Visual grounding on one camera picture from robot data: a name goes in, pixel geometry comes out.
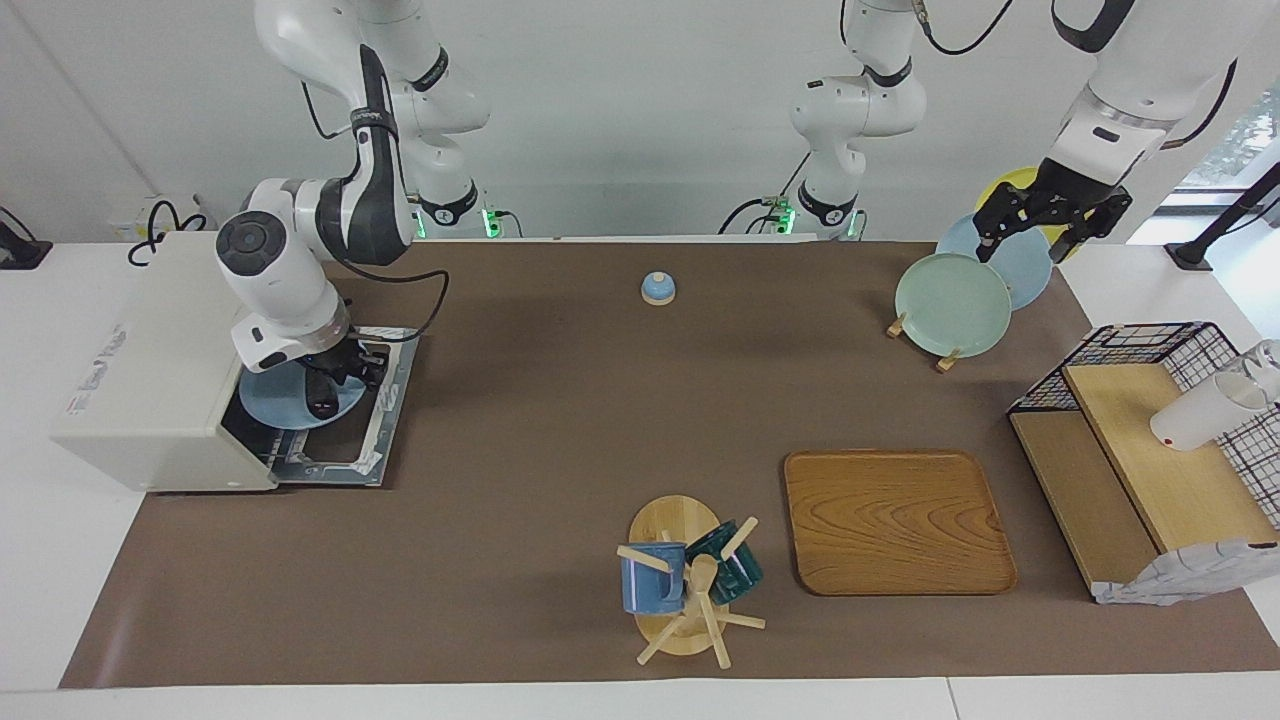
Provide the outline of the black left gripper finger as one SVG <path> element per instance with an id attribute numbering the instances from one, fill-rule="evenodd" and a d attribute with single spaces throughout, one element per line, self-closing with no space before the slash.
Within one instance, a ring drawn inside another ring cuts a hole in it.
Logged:
<path id="1" fill-rule="evenodd" d="M 1062 263 L 1084 242 L 1094 237 L 1094 223 L 1091 215 L 1082 215 L 1065 225 L 1065 231 L 1050 246 L 1052 263 Z"/>
<path id="2" fill-rule="evenodd" d="M 1023 229 L 1021 210 L 1021 190 L 993 190 L 975 210 L 972 222 L 979 236 L 975 249 L 979 263 L 988 263 L 1007 237 Z"/>

